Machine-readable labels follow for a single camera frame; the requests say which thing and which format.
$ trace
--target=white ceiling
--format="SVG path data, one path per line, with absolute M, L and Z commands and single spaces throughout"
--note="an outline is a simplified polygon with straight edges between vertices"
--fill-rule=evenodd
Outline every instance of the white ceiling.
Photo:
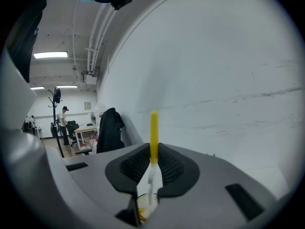
M 94 42 L 98 40 L 98 30 L 103 28 L 104 38 L 99 50 L 96 71 L 101 80 L 101 73 L 106 70 L 108 61 L 115 57 L 118 45 L 124 43 L 124 34 L 132 28 L 134 22 L 157 0 L 133 0 L 131 4 L 119 11 L 114 11 L 110 4 L 103 4 L 102 14 L 97 24 Z M 81 72 L 87 70 L 90 35 L 94 20 L 101 4 L 97 2 L 78 2 L 78 0 L 48 0 L 39 24 L 38 37 L 33 53 L 50 51 L 67 51 L 68 59 L 35 59 L 32 56 L 30 67 L 30 86 L 44 86 L 52 89 L 57 85 L 77 85 L 80 90 L 96 91 L 96 86 L 80 83 Z M 73 17 L 76 10 L 74 35 Z M 72 37 L 75 40 L 74 64 Z
M 89 38 L 99 3 L 79 2 L 76 10 L 74 35 L 73 14 L 77 0 L 48 0 L 47 7 L 39 24 L 38 37 L 33 53 L 50 51 L 67 51 L 68 59 L 35 59 L 32 56 L 30 67 L 30 86 L 54 87 L 58 84 L 76 84 L 79 89 L 89 86 L 77 79 L 72 53 L 72 36 L 75 40 L 75 57 L 78 75 L 87 70 L 87 54 Z M 100 65 L 102 53 L 98 56 Z

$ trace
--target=pipe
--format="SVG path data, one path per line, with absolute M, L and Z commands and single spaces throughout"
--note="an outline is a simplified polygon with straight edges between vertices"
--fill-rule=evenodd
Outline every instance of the pipe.
M 95 35 L 97 24 L 99 22 L 99 18 L 101 16 L 102 12 L 104 11 L 105 6 L 106 6 L 106 4 L 101 4 L 99 7 L 99 10 L 96 13 L 95 20 L 94 20 L 92 30 L 91 30 L 91 34 L 90 34 L 90 40 L 89 40 L 89 46 L 88 46 L 89 49 L 92 47 L 93 37 Z M 88 50 L 88 58 L 87 58 L 87 71 L 88 72 L 90 72 L 90 59 L 91 59 L 91 52 L 90 52 L 90 50 Z
M 76 11 L 77 11 L 78 4 L 79 4 L 79 1 L 77 0 L 76 3 L 75 3 L 75 7 L 74 7 L 73 25 L 72 25 L 72 49 L 73 49 L 73 59 L 74 59 L 73 75 L 74 75 L 74 81 L 76 81 L 76 75 L 75 75 L 75 71 L 76 71 L 76 73 L 77 73 L 77 78 L 78 78 L 78 82 L 79 82 L 80 87 L 81 87 L 81 90 L 82 90 L 82 85 L 81 85 L 80 77 L 79 77 L 78 70 L 77 70 L 77 67 L 76 67 L 75 41 L 74 41 L 75 18 L 76 18 Z
M 111 21 L 113 20 L 114 16 L 115 16 L 115 13 L 113 13 L 113 14 L 111 15 L 111 17 L 108 19 L 107 24 L 106 24 L 106 26 L 105 26 L 105 29 L 104 29 L 104 31 L 103 31 L 102 38 L 101 38 L 101 40 L 100 40 L 100 43 L 99 43 L 99 46 L 98 46 L 98 49 L 97 49 L 95 58 L 93 58 L 93 64 L 92 64 L 93 67 L 91 67 L 91 70 L 92 70 L 93 72 L 94 72 L 94 69 L 95 69 L 97 57 L 98 57 L 99 52 L 100 52 L 100 49 L 101 49 L 101 45 L 102 45 L 103 38 L 105 37 L 106 32 L 107 32 L 107 30 L 108 30 L 108 27 L 109 27 Z
M 106 22 L 108 22 L 111 14 L 112 13 L 114 14 L 114 11 L 115 10 L 113 10 L 111 7 L 109 7 L 109 9 L 108 9 L 108 11 L 107 11 L 107 13 L 105 15 L 105 18 L 103 19 L 103 22 L 101 24 L 101 27 L 100 27 L 100 30 L 99 30 L 99 33 L 98 33 L 98 36 L 97 36 L 98 39 L 95 41 L 95 47 L 94 47 L 95 51 L 93 52 L 93 58 L 92 58 L 92 64 L 91 64 L 91 72 L 94 71 L 93 70 L 93 68 L 94 68 L 94 59 L 95 59 L 96 54 L 97 54 L 96 50 L 98 49 L 99 44 L 102 43 L 100 41 L 102 41 L 102 32 L 104 31 L 105 24 L 106 24 Z
M 111 21 L 113 20 L 113 18 L 114 18 L 114 16 L 115 16 L 115 11 L 112 10 L 111 8 L 109 8 L 107 12 L 110 12 L 110 13 L 113 12 L 113 13 L 112 13 L 112 15 L 111 15 L 111 17 L 110 17 L 109 19 L 107 18 L 107 14 L 106 14 L 104 21 L 107 21 L 107 25 L 105 26 L 105 29 L 103 28 L 103 24 L 102 24 L 102 26 L 101 26 L 101 28 L 100 28 L 99 35 L 98 35 L 98 38 L 100 39 L 100 41 L 99 41 L 98 44 L 97 44 L 97 42 L 96 42 L 96 44 L 95 44 L 95 48 L 94 48 L 94 49 L 97 50 L 97 51 L 95 51 L 95 52 L 93 53 L 93 59 L 92 59 L 92 64 L 91 64 L 91 72 L 92 72 L 92 73 L 94 73 L 96 61 L 97 61 L 97 58 L 98 58 L 98 55 L 99 55 L 99 52 L 100 52 L 100 48 L 101 48 L 101 45 L 102 45 L 103 38 L 105 37 L 105 34 L 106 34 L 106 32 L 107 32 L 107 29 L 108 29 L 108 27 L 109 27 Z

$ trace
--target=coat rack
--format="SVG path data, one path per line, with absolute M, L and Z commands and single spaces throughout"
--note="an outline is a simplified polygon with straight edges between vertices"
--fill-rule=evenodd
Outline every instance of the coat rack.
M 52 106 L 48 106 L 50 108 L 53 108 L 53 119 L 54 119 L 54 122 L 52 123 L 52 129 L 53 129 L 53 133 L 55 133 L 55 137 L 56 137 L 56 140 L 57 140 L 59 151 L 61 152 L 61 156 L 64 158 L 64 155 L 63 155 L 63 152 L 62 152 L 62 149 L 61 149 L 61 144 L 59 142 L 59 138 L 58 138 L 58 134 L 57 134 L 56 118 L 55 118 L 55 108 L 57 107 L 57 103 L 62 101 L 62 100 L 60 100 L 60 98 L 61 98 L 61 91 L 60 91 L 60 89 L 56 90 L 56 88 L 54 89 L 54 93 L 52 91 L 50 91 L 49 89 L 48 89 L 48 91 L 50 93 L 52 93 L 52 96 L 53 96 L 53 100 L 51 100 L 50 97 L 49 97 L 49 100 L 52 103 Z

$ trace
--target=ceiling light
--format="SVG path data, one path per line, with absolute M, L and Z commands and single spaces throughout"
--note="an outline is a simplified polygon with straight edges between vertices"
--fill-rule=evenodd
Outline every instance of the ceiling light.
M 40 52 L 34 53 L 35 59 L 42 59 L 42 58 L 67 58 L 67 52 Z
M 43 86 L 38 86 L 38 87 L 31 87 L 32 90 L 39 90 L 39 89 L 44 89 Z
M 77 88 L 77 86 L 57 86 L 57 88 Z

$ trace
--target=framed picture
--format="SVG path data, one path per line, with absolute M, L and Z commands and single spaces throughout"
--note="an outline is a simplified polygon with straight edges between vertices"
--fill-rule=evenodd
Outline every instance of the framed picture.
M 91 110 L 91 102 L 85 102 L 85 110 Z

